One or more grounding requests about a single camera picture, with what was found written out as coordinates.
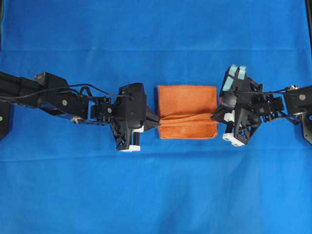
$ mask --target robotic arm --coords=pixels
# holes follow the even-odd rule
[[[282,97],[288,113],[284,113]],[[275,92],[263,92],[263,85],[247,77],[246,67],[231,66],[224,77],[221,104],[212,116],[227,125],[223,139],[233,146],[248,144],[263,122],[285,118],[302,125],[303,137],[312,144],[312,86],[296,85]]]
[[[92,96],[89,87],[116,97],[115,102]],[[93,103],[90,118],[89,102]],[[114,95],[90,84],[68,85],[50,73],[35,75],[32,81],[0,72],[0,140],[9,132],[11,104],[41,109],[75,124],[109,124],[119,151],[139,151],[139,134],[159,125],[158,116],[146,105],[142,83],[123,86]]]

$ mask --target light blue part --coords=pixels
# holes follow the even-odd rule
[[[231,85],[233,84],[233,81],[234,80],[231,77],[227,77],[222,90],[224,92],[229,91],[231,88]]]
[[[236,65],[232,65],[230,67],[229,74],[234,77],[236,70],[237,70],[237,66]]]
[[[245,79],[245,74],[246,74],[246,67],[245,66],[240,66],[239,67],[238,78],[239,79]]]

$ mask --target screw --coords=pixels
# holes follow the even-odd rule
[[[302,100],[302,101],[304,101],[304,100],[306,99],[306,96],[305,96],[304,94],[300,94],[300,95],[299,95],[299,99]]]

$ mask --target blue fabric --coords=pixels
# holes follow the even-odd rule
[[[304,1],[5,0],[0,70],[47,71],[111,93],[215,85],[232,64],[264,89],[312,84]],[[15,108],[0,142],[0,233],[312,233],[312,146],[262,124],[250,144],[160,140],[120,153],[110,128]]]

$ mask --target folded towel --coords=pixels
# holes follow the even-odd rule
[[[211,120],[217,108],[214,86],[158,86],[158,131],[161,139],[210,139],[217,135]]]

